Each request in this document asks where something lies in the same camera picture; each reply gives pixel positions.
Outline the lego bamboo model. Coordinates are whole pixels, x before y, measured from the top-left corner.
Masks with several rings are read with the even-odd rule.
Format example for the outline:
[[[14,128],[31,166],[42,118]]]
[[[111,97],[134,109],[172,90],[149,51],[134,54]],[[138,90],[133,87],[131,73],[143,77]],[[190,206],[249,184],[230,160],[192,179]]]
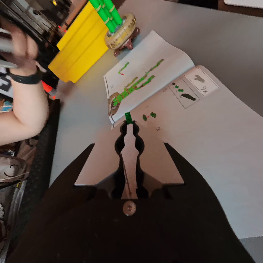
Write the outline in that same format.
[[[120,55],[123,49],[132,50],[133,40],[140,34],[135,15],[127,13],[121,16],[111,0],[90,0],[108,31],[104,42],[114,51],[114,56]]]

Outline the black wristband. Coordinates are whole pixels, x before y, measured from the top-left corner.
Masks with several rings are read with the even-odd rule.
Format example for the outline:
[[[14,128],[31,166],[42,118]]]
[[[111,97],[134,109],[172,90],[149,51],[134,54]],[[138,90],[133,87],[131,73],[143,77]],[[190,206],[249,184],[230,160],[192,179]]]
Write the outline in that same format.
[[[29,76],[21,76],[21,75],[15,75],[10,72],[9,69],[7,69],[7,75],[16,83],[19,84],[25,84],[25,85],[36,85],[41,82],[42,79],[42,72],[37,67],[37,71],[34,74],[31,74]]]

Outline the black equipment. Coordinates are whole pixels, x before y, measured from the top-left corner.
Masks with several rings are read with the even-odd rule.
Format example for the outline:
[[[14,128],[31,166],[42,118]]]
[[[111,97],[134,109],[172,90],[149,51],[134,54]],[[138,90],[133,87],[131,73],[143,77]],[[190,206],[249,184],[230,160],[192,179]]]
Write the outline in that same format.
[[[32,35],[39,46],[39,64],[46,68],[58,54],[60,26],[69,15],[71,1],[1,1],[1,15]]]

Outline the person's left hand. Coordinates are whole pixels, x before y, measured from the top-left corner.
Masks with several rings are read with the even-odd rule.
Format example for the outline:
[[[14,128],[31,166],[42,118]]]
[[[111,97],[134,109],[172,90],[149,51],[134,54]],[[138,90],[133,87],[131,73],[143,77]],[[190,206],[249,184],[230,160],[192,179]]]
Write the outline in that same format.
[[[19,76],[30,76],[37,72],[35,60],[38,56],[38,45],[13,22],[1,17],[1,28],[11,34],[14,50],[12,53],[1,52],[1,55],[17,67],[10,72]]]

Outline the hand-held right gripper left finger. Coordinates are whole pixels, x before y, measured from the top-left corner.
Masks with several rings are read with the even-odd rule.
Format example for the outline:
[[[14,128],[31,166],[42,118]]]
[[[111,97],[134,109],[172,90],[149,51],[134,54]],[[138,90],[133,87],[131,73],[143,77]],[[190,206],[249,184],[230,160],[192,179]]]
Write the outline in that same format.
[[[92,186],[105,190],[110,198],[121,199],[126,184],[123,158],[127,122],[108,131],[94,144],[75,186]]]

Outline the beige printed bag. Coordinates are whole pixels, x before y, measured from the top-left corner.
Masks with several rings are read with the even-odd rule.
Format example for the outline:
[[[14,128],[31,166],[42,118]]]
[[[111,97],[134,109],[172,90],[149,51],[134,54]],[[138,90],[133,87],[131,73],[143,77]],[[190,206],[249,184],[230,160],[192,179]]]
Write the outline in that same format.
[[[29,176],[38,140],[27,139],[19,143],[17,152],[0,154],[0,186],[20,182]]]

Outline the white tray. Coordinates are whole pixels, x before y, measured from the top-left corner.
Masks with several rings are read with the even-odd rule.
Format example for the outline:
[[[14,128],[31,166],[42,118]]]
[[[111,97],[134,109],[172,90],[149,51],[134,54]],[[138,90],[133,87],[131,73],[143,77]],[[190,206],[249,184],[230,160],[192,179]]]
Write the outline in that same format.
[[[223,0],[226,5],[263,9],[263,0]]]

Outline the orange traffic cone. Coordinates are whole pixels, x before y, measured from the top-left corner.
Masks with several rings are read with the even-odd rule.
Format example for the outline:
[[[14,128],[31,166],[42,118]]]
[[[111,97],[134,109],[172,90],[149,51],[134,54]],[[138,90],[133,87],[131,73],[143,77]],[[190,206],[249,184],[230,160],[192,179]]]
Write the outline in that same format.
[[[42,85],[43,85],[43,88],[45,90],[45,92],[47,94],[49,94],[49,97],[53,100],[56,99],[56,90],[51,87],[50,85],[46,84],[43,80],[42,80]]]

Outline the person's left forearm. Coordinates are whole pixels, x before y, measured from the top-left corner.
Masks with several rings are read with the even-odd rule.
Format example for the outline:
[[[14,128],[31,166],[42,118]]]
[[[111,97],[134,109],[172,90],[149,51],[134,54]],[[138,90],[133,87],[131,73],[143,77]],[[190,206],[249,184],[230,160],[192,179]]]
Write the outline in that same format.
[[[23,84],[11,79],[13,111],[0,114],[0,145],[37,136],[44,128],[49,105],[42,82]]]

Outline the lego instruction booklet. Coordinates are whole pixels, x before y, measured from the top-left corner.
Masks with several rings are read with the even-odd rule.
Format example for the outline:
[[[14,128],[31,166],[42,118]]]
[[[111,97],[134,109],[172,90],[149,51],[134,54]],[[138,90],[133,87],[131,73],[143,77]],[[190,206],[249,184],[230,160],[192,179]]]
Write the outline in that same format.
[[[104,75],[113,125],[130,112],[206,179],[238,238],[262,236],[263,120],[151,31]]]

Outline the yellow plastic bin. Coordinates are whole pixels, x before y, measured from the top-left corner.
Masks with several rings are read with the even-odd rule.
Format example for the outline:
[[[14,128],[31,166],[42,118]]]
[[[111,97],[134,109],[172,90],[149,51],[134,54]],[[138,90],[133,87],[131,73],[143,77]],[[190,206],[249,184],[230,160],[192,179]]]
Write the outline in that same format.
[[[87,3],[58,42],[58,54],[48,69],[60,80],[76,83],[108,50],[108,28],[91,3]]]

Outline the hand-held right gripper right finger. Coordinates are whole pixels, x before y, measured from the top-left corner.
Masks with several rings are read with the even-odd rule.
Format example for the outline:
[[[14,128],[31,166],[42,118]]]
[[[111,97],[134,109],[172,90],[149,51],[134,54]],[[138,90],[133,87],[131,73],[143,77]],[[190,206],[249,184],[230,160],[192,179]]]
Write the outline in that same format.
[[[157,189],[184,184],[165,143],[154,131],[133,121],[133,135],[138,151],[135,170],[138,199],[149,198]]]

